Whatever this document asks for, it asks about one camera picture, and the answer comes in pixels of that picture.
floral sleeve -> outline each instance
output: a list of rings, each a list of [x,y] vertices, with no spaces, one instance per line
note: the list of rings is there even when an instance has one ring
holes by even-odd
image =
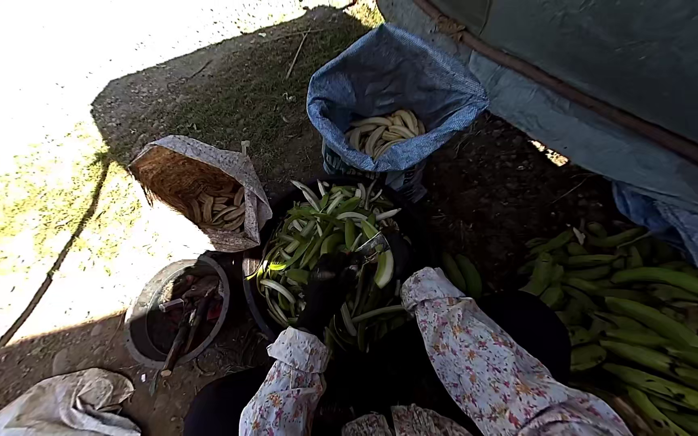
[[[327,348],[311,333],[292,327],[268,345],[276,362],[241,412],[239,434],[309,434],[324,390]]]
[[[438,378],[483,434],[630,434],[604,401],[551,378],[441,269],[412,275],[402,301]]]

gloved hand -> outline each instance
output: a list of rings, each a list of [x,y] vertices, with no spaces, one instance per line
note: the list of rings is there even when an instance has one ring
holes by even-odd
[[[296,327],[322,338],[330,318],[344,304],[346,295],[357,286],[362,259],[345,253],[323,254],[309,276],[304,297],[305,308]]]

dirt ground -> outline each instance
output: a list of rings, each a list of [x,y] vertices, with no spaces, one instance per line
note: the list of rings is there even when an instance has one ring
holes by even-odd
[[[367,32],[377,14],[313,9],[111,82],[92,109],[111,148],[107,158],[127,164],[148,141],[184,134],[237,151],[249,140],[248,153],[272,199],[288,189],[289,179],[322,174],[320,136],[305,114],[309,77]],[[605,179],[569,163],[557,166],[529,137],[489,114],[429,158],[423,181],[428,195],[420,207],[430,231],[443,249],[473,259],[493,290],[517,285],[512,272],[531,237],[553,236],[581,219],[621,219]],[[98,366],[134,382],[123,413],[145,434],[179,434],[198,389],[266,359],[267,342],[243,294],[232,292],[226,327],[213,346],[194,365],[160,380],[154,392],[155,370],[130,357],[117,315],[0,349],[0,408],[51,374]]]

black pants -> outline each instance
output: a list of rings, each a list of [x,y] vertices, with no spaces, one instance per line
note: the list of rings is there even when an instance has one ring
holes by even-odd
[[[570,365],[567,329],[548,307],[527,292],[499,292],[479,306],[551,375],[566,382]],[[365,413],[383,413],[397,404],[432,409],[473,434],[478,428],[451,399],[435,374],[416,323],[390,332],[367,354],[336,358],[325,373],[327,390],[313,422],[314,434],[339,434]],[[185,436],[237,434],[239,418],[270,365],[240,371],[208,383],[185,416]]]

person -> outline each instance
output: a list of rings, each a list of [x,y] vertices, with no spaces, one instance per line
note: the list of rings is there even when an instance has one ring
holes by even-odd
[[[569,340],[544,303],[522,291],[477,303],[439,268],[421,269],[402,284],[402,305],[416,322],[387,334],[368,366],[331,363],[338,368],[334,399],[357,416],[317,413],[329,361],[320,332],[356,283],[357,265],[325,255],[315,270],[296,326],[268,346],[270,368],[210,382],[191,404],[185,436],[631,434],[604,401],[562,384]]]

